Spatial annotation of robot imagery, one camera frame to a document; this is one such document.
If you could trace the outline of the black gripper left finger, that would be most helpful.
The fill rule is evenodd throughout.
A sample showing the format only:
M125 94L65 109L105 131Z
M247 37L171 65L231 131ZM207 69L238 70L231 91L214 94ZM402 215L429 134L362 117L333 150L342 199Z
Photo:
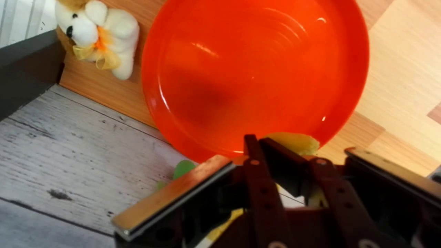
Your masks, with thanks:
M265 153L255 135L244 137L244 174L258 248L289 248L293 244L287 212L273 182Z

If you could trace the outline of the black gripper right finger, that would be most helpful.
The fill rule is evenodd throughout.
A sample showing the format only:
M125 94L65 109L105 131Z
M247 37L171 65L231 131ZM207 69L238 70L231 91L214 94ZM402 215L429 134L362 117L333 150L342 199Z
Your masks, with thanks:
M327 159L303 159L278 142L265 138L271 178L303 208L288 210L292 248L382 248L382 237L351 183Z

